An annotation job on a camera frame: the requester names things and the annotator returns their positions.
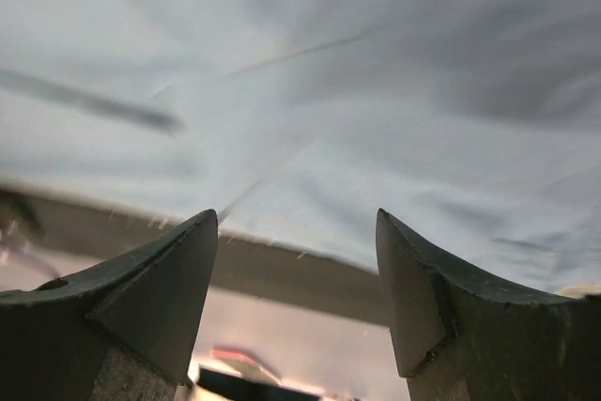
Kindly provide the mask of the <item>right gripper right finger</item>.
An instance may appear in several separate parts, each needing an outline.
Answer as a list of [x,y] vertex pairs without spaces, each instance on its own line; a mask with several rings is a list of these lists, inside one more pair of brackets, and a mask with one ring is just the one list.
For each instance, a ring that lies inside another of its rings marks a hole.
[[600,298],[520,285],[380,210],[378,275],[414,400],[596,400]]

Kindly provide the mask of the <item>blue t shirt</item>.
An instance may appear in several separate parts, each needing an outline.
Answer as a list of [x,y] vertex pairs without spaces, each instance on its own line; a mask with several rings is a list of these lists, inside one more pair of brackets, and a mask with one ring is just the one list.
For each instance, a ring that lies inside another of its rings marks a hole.
[[376,265],[600,281],[600,0],[1,0],[1,174]]

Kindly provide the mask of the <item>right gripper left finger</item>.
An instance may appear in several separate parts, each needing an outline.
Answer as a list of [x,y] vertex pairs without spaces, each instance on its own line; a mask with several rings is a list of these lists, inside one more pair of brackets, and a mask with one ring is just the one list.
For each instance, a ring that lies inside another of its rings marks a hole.
[[170,400],[187,376],[216,212],[34,290],[1,296],[5,400]]

